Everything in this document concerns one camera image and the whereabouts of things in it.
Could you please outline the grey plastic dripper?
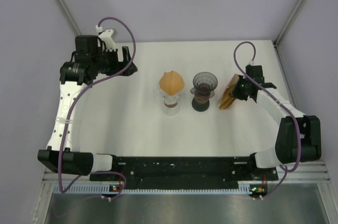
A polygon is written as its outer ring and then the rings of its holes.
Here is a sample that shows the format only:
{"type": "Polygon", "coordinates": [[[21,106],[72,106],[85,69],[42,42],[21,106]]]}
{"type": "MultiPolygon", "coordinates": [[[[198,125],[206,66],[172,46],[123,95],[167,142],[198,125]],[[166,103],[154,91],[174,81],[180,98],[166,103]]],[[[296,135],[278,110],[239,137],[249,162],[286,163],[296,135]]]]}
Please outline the grey plastic dripper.
{"type": "Polygon", "coordinates": [[[193,88],[190,93],[195,96],[212,98],[214,90],[218,86],[216,76],[210,72],[199,72],[192,80],[193,88]]]}

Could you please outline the red-topped dark flask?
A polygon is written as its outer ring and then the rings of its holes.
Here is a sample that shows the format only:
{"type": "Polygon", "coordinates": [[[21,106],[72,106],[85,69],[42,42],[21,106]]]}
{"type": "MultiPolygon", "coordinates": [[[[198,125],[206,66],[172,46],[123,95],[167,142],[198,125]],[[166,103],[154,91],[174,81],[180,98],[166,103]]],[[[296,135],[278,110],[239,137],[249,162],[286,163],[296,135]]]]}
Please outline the red-topped dark flask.
{"type": "Polygon", "coordinates": [[[206,111],[210,106],[210,95],[194,95],[192,99],[192,107],[198,112],[206,111]]]}

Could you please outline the single brown coffee filter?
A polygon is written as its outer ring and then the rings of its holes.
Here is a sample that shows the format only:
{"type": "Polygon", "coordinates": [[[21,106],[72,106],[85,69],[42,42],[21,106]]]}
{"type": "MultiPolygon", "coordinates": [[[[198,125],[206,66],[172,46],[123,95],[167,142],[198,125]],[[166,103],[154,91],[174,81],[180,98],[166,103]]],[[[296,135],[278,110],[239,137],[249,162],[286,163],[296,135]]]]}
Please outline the single brown coffee filter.
{"type": "Polygon", "coordinates": [[[159,81],[159,88],[170,96],[181,92],[184,87],[184,80],[176,71],[164,72],[159,81]]]}

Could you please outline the clear glass dripper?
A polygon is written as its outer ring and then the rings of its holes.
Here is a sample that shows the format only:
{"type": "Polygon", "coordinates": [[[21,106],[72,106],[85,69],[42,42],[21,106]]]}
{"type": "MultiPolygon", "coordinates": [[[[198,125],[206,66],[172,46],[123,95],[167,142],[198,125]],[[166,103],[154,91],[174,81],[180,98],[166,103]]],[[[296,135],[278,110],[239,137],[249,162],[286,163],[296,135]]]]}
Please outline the clear glass dripper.
{"type": "Polygon", "coordinates": [[[158,89],[158,93],[162,97],[163,103],[167,106],[168,105],[177,105],[179,100],[180,100],[180,97],[181,97],[181,92],[170,95],[167,92],[165,92],[164,90],[162,90],[161,88],[158,89]]]}

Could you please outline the glass beaker with brown band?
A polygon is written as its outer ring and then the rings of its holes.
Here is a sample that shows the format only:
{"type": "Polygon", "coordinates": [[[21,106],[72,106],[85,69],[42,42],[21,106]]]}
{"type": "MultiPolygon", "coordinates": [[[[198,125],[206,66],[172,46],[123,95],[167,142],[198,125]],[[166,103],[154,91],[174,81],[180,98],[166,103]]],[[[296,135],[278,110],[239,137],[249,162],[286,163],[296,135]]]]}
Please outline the glass beaker with brown band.
{"type": "Polygon", "coordinates": [[[167,116],[175,116],[180,111],[180,105],[178,102],[174,104],[166,104],[165,102],[162,104],[162,111],[167,116]]]}

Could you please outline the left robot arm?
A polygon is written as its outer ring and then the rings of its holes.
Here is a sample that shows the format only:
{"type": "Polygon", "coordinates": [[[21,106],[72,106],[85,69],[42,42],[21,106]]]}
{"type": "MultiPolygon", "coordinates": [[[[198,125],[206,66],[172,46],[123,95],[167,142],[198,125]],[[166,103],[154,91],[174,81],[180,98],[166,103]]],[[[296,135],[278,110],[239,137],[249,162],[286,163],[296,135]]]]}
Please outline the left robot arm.
{"type": "Polygon", "coordinates": [[[122,47],[123,60],[118,59],[118,49],[101,36],[79,35],[70,61],[60,68],[60,98],[54,129],[47,147],[40,150],[37,159],[50,171],[61,174],[89,175],[101,171],[114,180],[120,168],[109,154],[85,153],[80,150],[82,111],[87,91],[100,74],[131,76],[137,72],[133,55],[127,46],[122,47]]]}

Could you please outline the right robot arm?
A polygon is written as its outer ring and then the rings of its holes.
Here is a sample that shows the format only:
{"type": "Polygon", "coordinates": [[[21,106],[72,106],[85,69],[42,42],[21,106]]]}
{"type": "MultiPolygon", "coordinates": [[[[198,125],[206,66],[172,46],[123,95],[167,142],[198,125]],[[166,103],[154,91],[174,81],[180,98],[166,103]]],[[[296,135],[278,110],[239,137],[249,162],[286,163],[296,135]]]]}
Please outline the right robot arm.
{"type": "Polygon", "coordinates": [[[305,115],[282,97],[277,87],[265,82],[262,66],[246,66],[230,96],[237,100],[251,98],[279,126],[275,145],[249,156],[247,174],[257,180],[266,169],[289,163],[311,162],[321,158],[321,124],[317,116],[305,115]]]}

